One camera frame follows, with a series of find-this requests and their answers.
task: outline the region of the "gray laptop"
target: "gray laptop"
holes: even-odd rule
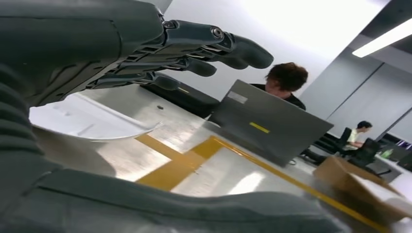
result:
[[[237,80],[209,118],[284,166],[333,125],[278,97]]]

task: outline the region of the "ceiling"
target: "ceiling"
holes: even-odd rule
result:
[[[412,0],[392,0],[361,34],[375,39],[410,18],[412,18]],[[391,46],[412,54],[412,35]]]

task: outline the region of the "black shirt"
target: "black shirt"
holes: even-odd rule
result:
[[[265,90],[265,84],[251,84],[251,85],[254,86],[254,87],[259,88],[260,90],[266,91]],[[301,108],[303,110],[306,110],[306,106],[293,94],[291,94],[291,96],[289,96],[289,97],[287,97],[286,99],[283,99],[283,100],[286,100],[287,102],[289,102],[291,104],[294,104],[294,105],[298,106],[299,108]]]

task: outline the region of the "yellow sticker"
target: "yellow sticker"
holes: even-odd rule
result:
[[[251,126],[255,127],[256,129],[261,130],[261,131],[263,131],[263,132],[265,132],[265,133],[269,133],[269,132],[270,132],[269,130],[261,127],[260,125],[258,125],[258,124],[256,124],[256,123],[250,122],[249,125],[251,125]]]
[[[187,90],[185,90],[185,89],[182,89],[182,88],[180,88],[180,87],[179,87],[179,90],[184,91],[184,92],[186,92],[186,93],[189,93],[189,91],[187,91]]]

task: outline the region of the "robotic arm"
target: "robotic arm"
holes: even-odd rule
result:
[[[136,0],[0,0],[0,232],[342,232],[286,194],[195,199],[42,157],[30,106],[132,83],[175,89],[159,71],[210,76],[214,61],[266,68],[273,57],[216,26],[165,21]]]

